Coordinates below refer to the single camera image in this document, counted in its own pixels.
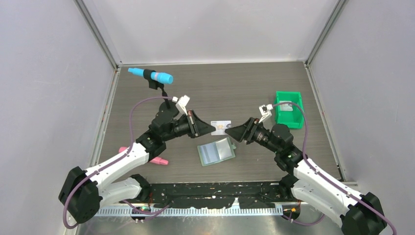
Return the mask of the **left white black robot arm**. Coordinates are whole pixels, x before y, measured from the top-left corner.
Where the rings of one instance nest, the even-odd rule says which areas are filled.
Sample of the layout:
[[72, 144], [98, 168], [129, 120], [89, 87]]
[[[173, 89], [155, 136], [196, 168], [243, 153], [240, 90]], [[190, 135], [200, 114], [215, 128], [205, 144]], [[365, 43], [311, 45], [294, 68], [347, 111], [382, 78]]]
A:
[[170, 113], [158, 112], [149, 129], [133, 139], [127, 149], [88, 169], [77, 166], [69, 171], [58, 196], [64, 205], [65, 226], [74, 227], [69, 225], [68, 215], [76, 224], [82, 224], [94, 217], [101, 207], [128, 199], [148, 202], [151, 185], [143, 176], [134, 174], [123, 181], [118, 179], [158, 157], [166, 149], [167, 141], [184, 135], [193, 139], [213, 131], [215, 127], [202, 121], [193, 110], [178, 119]]

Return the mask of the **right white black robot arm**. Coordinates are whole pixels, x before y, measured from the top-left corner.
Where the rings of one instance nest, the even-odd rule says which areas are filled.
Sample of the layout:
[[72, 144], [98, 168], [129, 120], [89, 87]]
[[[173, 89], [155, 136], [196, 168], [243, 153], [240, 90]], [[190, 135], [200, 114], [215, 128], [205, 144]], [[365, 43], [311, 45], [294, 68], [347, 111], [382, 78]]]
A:
[[256, 142], [274, 152], [275, 162], [288, 172], [280, 180], [282, 199], [299, 199], [322, 212], [336, 223], [345, 235], [378, 235], [386, 227], [378, 197], [365, 195], [344, 185], [317, 166], [293, 143], [293, 135], [284, 124], [266, 129], [257, 118], [225, 130], [238, 142]]

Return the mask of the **mint green card holder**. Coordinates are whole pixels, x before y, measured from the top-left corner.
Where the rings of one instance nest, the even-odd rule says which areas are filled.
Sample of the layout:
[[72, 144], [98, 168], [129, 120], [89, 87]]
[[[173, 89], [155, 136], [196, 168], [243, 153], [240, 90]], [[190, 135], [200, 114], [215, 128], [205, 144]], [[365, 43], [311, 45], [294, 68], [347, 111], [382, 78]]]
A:
[[202, 166], [217, 164], [235, 158], [236, 145], [229, 137], [197, 146]]

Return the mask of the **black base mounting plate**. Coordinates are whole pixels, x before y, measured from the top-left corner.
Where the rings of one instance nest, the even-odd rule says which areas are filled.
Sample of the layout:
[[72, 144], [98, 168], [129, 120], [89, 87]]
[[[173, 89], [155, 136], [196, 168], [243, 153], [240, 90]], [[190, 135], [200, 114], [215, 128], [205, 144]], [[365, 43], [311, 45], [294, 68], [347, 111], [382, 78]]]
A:
[[274, 203], [293, 203], [298, 209], [303, 204], [279, 182], [154, 183], [147, 192], [143, 201], [127, 201], [173, 209], [228, 209], [234, 202], [242, 209], [272, 208]]

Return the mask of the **blue toy microphone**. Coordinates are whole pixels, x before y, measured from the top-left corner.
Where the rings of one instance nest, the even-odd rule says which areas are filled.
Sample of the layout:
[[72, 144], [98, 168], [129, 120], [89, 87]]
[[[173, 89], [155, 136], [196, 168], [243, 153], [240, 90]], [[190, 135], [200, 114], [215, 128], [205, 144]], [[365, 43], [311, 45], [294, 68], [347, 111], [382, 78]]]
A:
[[145, 78], [146, 80], [152, 80], [161, 84], [172, 84], [174, 78], [172, 75], [165, 72], [156, 72], [150, 69], [128, 68], [128, 72]]

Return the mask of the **aluminium frame rail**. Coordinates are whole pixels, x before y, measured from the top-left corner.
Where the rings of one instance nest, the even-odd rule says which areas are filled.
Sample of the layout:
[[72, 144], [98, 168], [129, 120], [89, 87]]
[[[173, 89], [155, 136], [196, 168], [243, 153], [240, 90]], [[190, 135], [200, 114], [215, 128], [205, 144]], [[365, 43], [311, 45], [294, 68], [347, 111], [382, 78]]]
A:
[[[116, 203], [124, 203], [124, 204], [131, 204], [127, 200], [119, 201]], [[237, 202], [234, 202], [233, 205], [228, 208], [222, 208], [222, 209], [196, 209], [196, 208], [190, 208], [190, 209], [173, 209], [170, 208], [168, 205], [163, 208], [156, 208], [154, 205], [147, 205], [144, 203], [139, 203], [140, 206], [136, 209], [129, 208], [130, 214], [147, 214], [152, 215], [156, 214], [157, 212], [161, 212], [162, 215], [166, 216], [211, 216], [211, 215], [239, 215], [239, 214], [271, 214], [275, 213], [277, 215], [287, 215], [288, 212], [284, 212], [282, 206], [280, 203], [274, 203], [272, 208], [266, 208], [266, 209], [242, 209], [240, 208], [239, 204]], [[112, 212], [115, 214], [120, 214], [119, 209], [110, 209], [110, 205], [101, 207], [99, 211], [94, 215], [101, 215], [105, 212]]]

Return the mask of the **pink marker pen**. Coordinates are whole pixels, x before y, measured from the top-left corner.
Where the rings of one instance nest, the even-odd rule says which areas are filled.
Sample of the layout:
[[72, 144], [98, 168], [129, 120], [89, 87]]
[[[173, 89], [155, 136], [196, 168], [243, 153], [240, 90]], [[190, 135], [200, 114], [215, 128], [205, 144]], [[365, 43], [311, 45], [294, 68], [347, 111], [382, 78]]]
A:
[[[125, 147], [125, 146], [120, 147], [118, 152], [119, 153], [124, 152], [126, 149], [127, 149], [127, 147]], [[166, 159], [163, 159], [161, 157], [155, 157], [150, 161], [150, 163], [157, 164], [157, 165], [168, 165], [169, 161], [166, 160]]]

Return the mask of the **green plastic bin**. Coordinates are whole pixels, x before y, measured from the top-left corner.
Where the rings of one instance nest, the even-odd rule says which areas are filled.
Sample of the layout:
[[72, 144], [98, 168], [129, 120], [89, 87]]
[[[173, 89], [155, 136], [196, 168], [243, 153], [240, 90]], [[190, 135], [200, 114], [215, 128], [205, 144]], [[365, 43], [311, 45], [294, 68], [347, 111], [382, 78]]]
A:
[[[276, 98], [274, 103], [278, 104], [281, 101], [291, 101], [300, 106], [303, 110], [302, 96], [300, 92], [276, 91]], [[301, 111], [296, 105], [293, 105], [292, 112], [282, 112], [279, 105], [275, 107], [275, 121], [277, 124], [285, 124], [290, 129], [301, 129], [304, 124], [304, 118]]]

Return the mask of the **silver VIP credit card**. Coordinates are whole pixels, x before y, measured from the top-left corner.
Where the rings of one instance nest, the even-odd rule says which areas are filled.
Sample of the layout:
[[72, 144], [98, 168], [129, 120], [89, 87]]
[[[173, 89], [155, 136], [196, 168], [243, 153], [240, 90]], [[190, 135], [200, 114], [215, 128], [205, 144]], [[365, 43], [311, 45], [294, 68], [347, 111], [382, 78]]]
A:
[[215, 128], [215, 131], [211, 133], [213, 136], [225, 135], [225, 130], [232, 126], [230, 120], [216, 120], [211, 121], [210, 124]]

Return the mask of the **black microphone stand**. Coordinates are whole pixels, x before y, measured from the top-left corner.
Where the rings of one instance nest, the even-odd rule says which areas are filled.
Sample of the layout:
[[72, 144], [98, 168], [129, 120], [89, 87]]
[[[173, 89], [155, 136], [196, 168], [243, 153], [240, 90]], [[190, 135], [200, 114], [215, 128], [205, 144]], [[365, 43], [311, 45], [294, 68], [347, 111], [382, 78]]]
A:
[[175, 106], [173, 106], [173, 101], [167, 99], [168, 95], [164, 89], [165, 84], [161, 84], [159, 82], [152, 81], [152, 80], [147, 80], [147, 81], [148, 81], [149, 88], [153, 90], [158, 90], [158, 89], [161, 90], [161, 95], [162, 97], [164, 97], [164, 102], [160, 105], [159, 109], [161, 111], [169, 112], [173, 117], [175, 117], [179, 113], [179, 111], [177, 110]]

